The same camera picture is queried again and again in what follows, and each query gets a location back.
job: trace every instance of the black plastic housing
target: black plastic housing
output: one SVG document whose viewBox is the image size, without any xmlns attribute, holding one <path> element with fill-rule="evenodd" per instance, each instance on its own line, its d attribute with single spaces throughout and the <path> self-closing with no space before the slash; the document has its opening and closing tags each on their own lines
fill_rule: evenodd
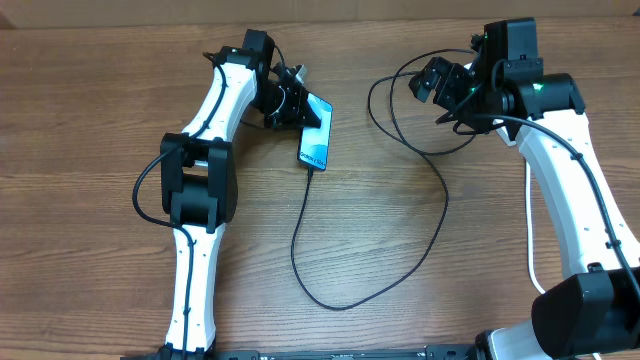
<svg viewBox="0 0 640 360">
<path fill-rule="evenodd" d="M 573 275 L 533 302 L 533 330 L 550 357 L 638 348 L 640 309 L 626 274 L 597 269 Z M 640 280 L 640 268 L 633 274 Z"/>
</svg>

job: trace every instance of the cable clip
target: cable clip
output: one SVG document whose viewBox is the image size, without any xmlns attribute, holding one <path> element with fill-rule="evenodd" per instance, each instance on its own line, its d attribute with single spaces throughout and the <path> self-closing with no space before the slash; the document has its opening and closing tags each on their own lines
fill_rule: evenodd
<svg viewBox="0 0 640 360">
<path fill-rule="evenodd" d="M 582 158 L 584 158 L 584 155 L 582 155 L 582 153 L 571 155 L 571 160 L 582 160 Z"/>
<path fill-rule="evenodd" d="M 611 241 L 607 241 L 607 249 L 611 249 L 613 247 L 613 245 L 620 247 L 620 245 L 622 244 L 622 242 L 618 239 L 615 240 L 611 240 Z"/>
</svg>

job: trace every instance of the black end effector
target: black end effector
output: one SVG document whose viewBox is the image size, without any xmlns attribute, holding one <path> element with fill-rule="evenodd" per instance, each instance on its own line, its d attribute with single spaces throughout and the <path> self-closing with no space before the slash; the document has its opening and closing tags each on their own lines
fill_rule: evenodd
<svg viewBox="0 0 640 360">
<path fill-rule="evenodd" d="M 307 102 L 309 91 L 303 86 L 304 65 L 287 68 L 277 63 L 273 72 L 278 82 L 269 82 L 265 101 L 264 127 L 276 131 L 295 130 L 309 126 L 319 128 L 320 118 Z"/>
<path fill-rule="evenodd" d="M 251 103 L 264 114 L 264 127 L 274 130 L 320 127 L 320 119 L 307 103 L 309 91 L 304 88 L 306 68 L 285 68 L 278 63 L 273 72 L 278 81 L 269 80 L 275 43 L 266 32 L 247 30 L 242 48 L 224 46 L 215 55 L 205 54 L 218 64 L 241 64 L 256 72 L 258 91 Z"/>
<path fill-rule="evenodd" d="M 474 114 L 539 119 L 546 111 L 584 112 L 584 101 L 571 76 L 543 74 L 533 18 L 487 24 L 484 35 L 472 36 L 471 48 L 477 56 L 469 70 L 434 58 L 409 83 L 420 101 L 426 101 L 435 89 L 434 104 L 447 110 L 457 108 L 446 121 L 457 120 L 476 133 L 484 133 L 494 128 L 492 121 L 478 119 Z M 506 126 L 514 140 L 520 125 Z"/>
<path fill-rule="evenodd" d="M 238 185 L 230 142 L 190 139 L 186 134 L 165 134 L 160 152 L 178 149 L 162 159 L 162 208 L 173 224 L 216 227 L 233 219 L 238 202 Z M 196 161 L 208 163 L 208 176 L 185 174 L 183 167 Z"/>
<path fill-rule="evenodd" d="M 471 82 L 469 71 L 464 66 L 438 56 L 432 58 L 422 71 L 411 78 L 409 88 L 413 96 L 422 102 L 426 102 L 431 90 L 435 89 L 433 103 L 453 110 L 469 94 Z"/>
</svg>

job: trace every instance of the white cable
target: white cable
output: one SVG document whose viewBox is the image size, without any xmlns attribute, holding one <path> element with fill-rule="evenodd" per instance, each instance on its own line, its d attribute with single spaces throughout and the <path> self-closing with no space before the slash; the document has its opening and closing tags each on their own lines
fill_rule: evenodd
<svg viewBox="0 0 640 360">
<path fill-rule="evenodd" d="M 531 219 L 531 166 L 527 160 L 524 161 L 524 209 L 527 217 L 527 264 L 529 267 L 529 278 L 531 283 L 538 290 L 540 294 L 544 294 L 545 291 L 540 286 L 538 279 L 536 278 L 536 269 L 533 263 L 533 221 Z M 593 353 L 595 360 L 602 360 L 600 354 Z"/>
</svg>

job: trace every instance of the black bracket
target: black bracket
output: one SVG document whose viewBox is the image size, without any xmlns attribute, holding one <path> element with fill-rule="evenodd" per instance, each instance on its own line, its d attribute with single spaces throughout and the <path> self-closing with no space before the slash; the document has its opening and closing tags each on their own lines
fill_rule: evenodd
<svg viewBox="0 0 640 360">
<path fill-rule="evenodd" d="M 471 84 L 469 71 L 460 64 L 454 64 L 443 57 L 435 57 L 414 75 L 409 81 L 409 88 L 416 99 L 426 102 L 431 90 L 435 89 L 433 103 L 447 110 L 452 110 L 458 102 L 469 95 Z"/>
<path fill-rule="evenodd" d="M 307 98 L 309 91 L 302 83 L 300 73 L 306 69 L 298 65 L 287 68 L 277 63 L 273 72 L 278 82 L 269 82 L 265 101 L 264 127 L 275 131 L 302 129 L 305 126 L 320 128 L 321 120 L 311 109 Z"/>
<path fill-rule="evenodd" d="M 230 142 L 191 139 L 186 134 L 165 134 L 162 159 L 162 208 L 173 224 L 206 226 L 212 234 L 216 227 L 233 219 L 238 202 L 238 185 Z M 206 161 L 208 176 L 184 174 L 183 167 Z"/>
<path fill-rule="evenodd" d="M 274 48 L 275 42 L 266 32 L 248 29 L 241 48 L 223 46 L 212 59 L 220 65 L 230 62 L 255 70 L 258 91 L 251 105 L 262 113 L 269 90 L 269 69 Z"/>
</svg>

